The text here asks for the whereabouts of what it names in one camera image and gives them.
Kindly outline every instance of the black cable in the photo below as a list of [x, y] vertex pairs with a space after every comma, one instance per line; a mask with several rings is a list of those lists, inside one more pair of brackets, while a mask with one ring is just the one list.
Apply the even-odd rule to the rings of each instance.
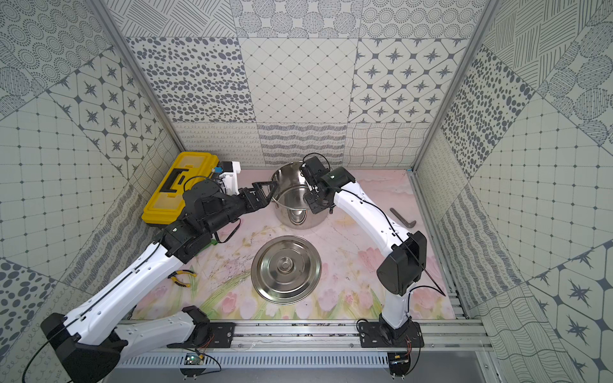
[[[149, 258], [151, 258], [151, 256], [153, 254], [155, 254], [155, 252], [159, 249], [160, 245], [162, 244], [162, 240], [164, 239], [164, 236], [162, 236], [162, 238], [160, 239], [160, 241], [158, 242], [158, 245], [156, 246], [156, 248], [153, 250], [153, 252], [151, 254], [149, 254], [149, 256], [143, 261], [141, 262], [138, 266], [136, 266], [136, 268], [141, 267], [146, 261], [149, 260]], [[81, 317], [86, 314], [87, 312], [89, 312], [91, 309], [94, 308], [94, 306], [96, 306], [102, 299], [104, 299], [104, 297], [106, 297], [111, 291], [115, 290], [115, 288], [117, 286], [119, 286], [128, 276], [130, 276], [132, 274], [132, 272], [130, 271], [128, 274], [126, 274], [125, 277], [123, 277], [121, 279], [121, 281], [117, 282], [117, 284], [115, 284], [113, 287], [111, 287], [111, 289], [109, 291], [107, 291], [100, 299], [98, 299], [97, 301], [95, 301], [90, 307], [88, 307], [84, 312], [82, 312], [81, 314], [78, 315], [77, 318], [75, 318], [72, 322], [68, 323], [66, 326], [64, 326], [64, 329], [67, 329], [68, 326], [72, 325], [74, 322], [78, 321], [79, 319], [81, 319]], [[34, 353], [34, 355], [32, 355], [32, 357], [30, 358], [30, 360], [28, 361], [28, 364], [26, 365], [26, 368], [23, 370], [23, 374], [21, 374], [21, 383], [26, 383], [26, 373], [28, 372], [28, 368], [30, 368], [30, 365], [32, 364], [32, 362], [34, 361], [34, 359], [36, 358], [36, 356], [42, 351], [43, 347], [45, 347], [46, 345], [49, 344], [49, 342], [51, 341], [51, 339], [55, 338], [56, 336], [58, 336], [59, 334], [61, 334], [62, 331], [58, 331], [56, 332], [54, 335], [51, 336], [51, 338], [49, 338], [46, 342], [43, 343], [43, 345]]]
[[236, 230], [238, 230], [238, 228], [240, 227], [240, 223], [241, 223], [241, 220], [239, 218], [238, 219], [238, 225], [234, 228], [234, 230], [230, 233], [230, 235], [228, 235], [228, 237], [226, 238], [225, 241], [220, 241], [219, 240], [219, 236], [217, 235], [217, 232], [215, 232], [215, 240], [217, 241], [217, 243], [226, 243], [226, 242], [228, 242], [230, 240], [230, 238], [232, 238], [232, 236], [234, 235]]
[[[385, 214], [385, 212], [384, 212], [383, 210], [381, 210], [381, 208], [380, 208], [379, 206], [375, 205], [374, 203], [370, 203], [369, 201], [366, 201], [366, 200], [362, 199], [362, 198], [361, 198], [359, 195], [357, 195], [356, 193], [354, 193], [354, 192], [352, 192], [352, 191], [345, 190], [345, 189], [337, 189], [337, 191], [344, 191], [344, 192], [347, 192], [347, 193], [353, 194], [353, 195], [354, 195], [354, 196], [355, 196], [357, 199], [359, 199], [361, 202], [365, 202], [365, 203], [367, 203], [367, 204], [369, 204], [369, 205], [371, 205], [371, 206], [376, 207], [376, 208], [377, 208], [377, 209], [378, 209], [378, 210], [381, 212], [381, 214], [383, 214], [383, 216], [385, 217], [385, 219], [386, 219], [386, 221], [387, 221], [387, 224], [389, 225], [389, 228], [390, 228], [390, 229], [391, 229], [391, 230], [394, 232], [394, 235], [395, 235], [396, 237], [398, 237], [398, 239], [400, 239], [400, 236], [398, 235], [398, 232], [396, 232], [396, 230], [395, 230], [395, 229], [394, 229], [394, 227], [392, 226], [392, 223], [390, 222], [389, 218], [387, 217], [387, 214]], [[442, 296], [446, 297], [447, 295], [445, 295], [445, 293], [443, 292], [443, 290], [441, 289], [441, 287], [438, 285], [438, 283], [436, 283], [436, 281], [434, 280], [434, 278], [432, 278], [432, 275], [430, 275], [430, 273], [428, 272], [428, 270], [426, 270], [426, 269], [425, 269], [425, 267], [424, 267], [424, 266], [422, 266], [421, 262], [419, 262], [419, 259], [418, 259], [418, 258], [415, 256], [415, 254], [413, 254], [412, 252], [409, 252], [409, 253], [411, 253], [411, 255], [413, 256], [413, 258], [415, 258], [415, 260], [417, 261], [417, 264], [419, 265], [419, 267], [421, 267], [421, 269], [422, 269], [423, 271], [425, 271], [425, 273], [428, 275], [428, 277], [430, 278], [430, 280], [432, 280], [432, 282], [434, 283], [434, 285], [435, 285], [435, 286], [436, 286], [436, 288], [438, 289], [437, 291], [438, 291], [438, 292], [439, 292], [439, 293], [440, 293]]]
[[356, 330], [357, 330], [357, 332], [361, 332], [361, 331], [360, 331], [360, 329], [358, 328], [358, 326], [357, 326], [357, 325], [358, 325], [358, 324], [360, 323], [360, 321], [362, 321], [362, 320], [363, 320], [364, 322], [368, 323], [368, 321], [367, 321], [366, 319], [364, 319], [364, 318], [360, 318], [360, 319], [358, 319], [358, 320], [356, 321]]
[[[195, 175], [195, 176], [193, 176], [193, 177], [191, 177], [191, 178], [188, 178], [188, 180], [187, 180], [187, 181], [185, 181], [185, 182], [183, 183], [183, 192], [184, 192], [184, 193], [186, 192], [186, 190], [185, 190], [185, 186], [188, 184], [188, 182], [190, 182], [190, 181], [191, 181], [191, 180], [193, 180], [194, 178], [208, 178], [209, 180], [213, 181], [213, 180], [212, 180], [210, 177], [207, 177], [207, 176], [205, 176], [205, 175]], [[220, 186], [220, 185], [219, 185], [217, 182], [215, 182], [215, 181], [213, 181], [213, 183], [214, 183], [215, 185], [217, 185], [217, 187], [219, 188], [219, 191], [223, 193], [223, 190], [221, 190], [221, 186]]]
[[413, 365], [413, 367], [411, 367], [411, 369], [409, 370], [409, 372], [407, 372], [407, 373], [405, 374], [405, 376], [409, 375], [409, 374], [410, 374], [410, 373], [411, 373], [411, 372], [412, 372], [412, 371], [415, 369], [415, 367], [417, 367], [417, 363], [419, 362], [419, 356], [420, 356], [420, 355], [421, 355], [421, 347], [419, 348], [419, 351], [417, 352], [417, 360], [415, 360], [415, 364]]
[[[70, 326], [71, 324], [73, 324], [74, 322], [78, 321], [78, 318], [75, 318], [72, 322], [68, 323], [68, 325], [65, 327], [67, 328], [68, 326]], [[38, 356], [38, 354], [42, 351], [42, 349], [49, 344], [49, 342], [51, 341], [51, 339], [55, 338], [56, 336], [58, 336], [59, 334], [61, 334], [62, 331], [58, 331], [55, 334], [53, 334], [51, 336], [51, 338], [49, 338], [46, 342], [43, 343], [43, 345], [34, 353], [34, 355], [30, 358], [28, 364], [26, 365], [26, 368], [23, 370], [23, 373], [21, 374], [21, 383], [26, 383], [26, 373], [28, 372], [28, 368], [30, 368], [30, 365], [32, 364], [32, 362], [34, 361], [34, 359]]]
[[408, 296], [408, 298], [406, 299], [406, 312], [407, 312], [407, 315], [408, 315], [409, 309], [411, 308], [411, 292], [412, 292], [413, 290], [415, 290], [415, 289], [420, 289], [421, 287], [427, 287], [427, 288], [429, 288], [429, 289], [432, 289], [432, 290], [436, 291], [436, 292], [437, 292], [437, 293], [439, 293], [439, 294], [441, 293], [441, 292], [440, 292], [440, 291], [439, 291], [439, 290], [438, 290], [436, 287], [427, 286], [427, 285], [425, 285], [425, 284], [423, 284], [423, 285], [421, 285], [421, 286], [413, 287], [411, 290], [409, 290], [409, 296]]
[[306, 156], [304, 156], [302, 158], [302, 162], [305, 162], [305, 158], [307, 158], [308, 156], [310, 156], [311, 154], [317, 154], [318, 156], [322, 156], [325, 160], [326, 160], [326, 164], [328, 164], [328, 170], [332, 170], [331, 166], [330, 166], [330, 161], [328, 161], [328, 159], [326, 158], [325, 155], [321, 154], [321, 153], [317, 153], [316, 151], [307, 154]]

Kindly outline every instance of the stainless steel pot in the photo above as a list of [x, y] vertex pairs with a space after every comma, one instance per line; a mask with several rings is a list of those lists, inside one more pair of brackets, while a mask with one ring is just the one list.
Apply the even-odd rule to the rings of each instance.
[[310, 229], [322, 223], [328, 216], [327, 211], [313, 214], [302, 196], [308, 191], [306, 179], [300, 173], [302, 161], [290, 162], [281, 166], [270, 178], [279, 187], [273, 194], [275, 215], [286, 226], [294, 229]]

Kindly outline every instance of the ventilation grille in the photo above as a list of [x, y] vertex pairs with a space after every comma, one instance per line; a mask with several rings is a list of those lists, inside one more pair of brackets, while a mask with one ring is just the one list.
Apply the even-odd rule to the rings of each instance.
[[[117, 368], [168, 368], [181, 367], [185, 356], [192, 354], [149, 352], [138, 357], [126, 360]], [[222, 368], [330, 368], [353, 367], [372, 368], [376, 366], [387, 367], [387, 353], [385, 352], [211, 352], [208, 353], [221, 364]], [[204, 365], [216, 365], [206, 358]]]

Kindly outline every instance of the stainless steel lid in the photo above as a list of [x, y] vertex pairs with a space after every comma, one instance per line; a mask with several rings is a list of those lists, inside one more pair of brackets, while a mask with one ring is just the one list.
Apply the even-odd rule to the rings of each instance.
[[262, 298], [277, 305], [291, 305], [317, 286], [321, 259], [304, 238], [284, 235], [258, 250], [251, 264], [251, 281]]

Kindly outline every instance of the yellow toolbox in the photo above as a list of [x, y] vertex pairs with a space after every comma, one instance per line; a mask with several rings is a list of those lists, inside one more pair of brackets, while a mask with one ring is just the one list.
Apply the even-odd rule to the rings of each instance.
[[184, 151], [177, 156], [170, 170], [158, 186], [143, 210], [143, 221], [153, 226], [165, 226], [173, 223], [185, 207], [183, 190], [189, 190], [194, 183], [201, 181], [198, 177], [185, 185], [190, 178], [212, 175], [219, 164], [217, 156], [210, 153]]

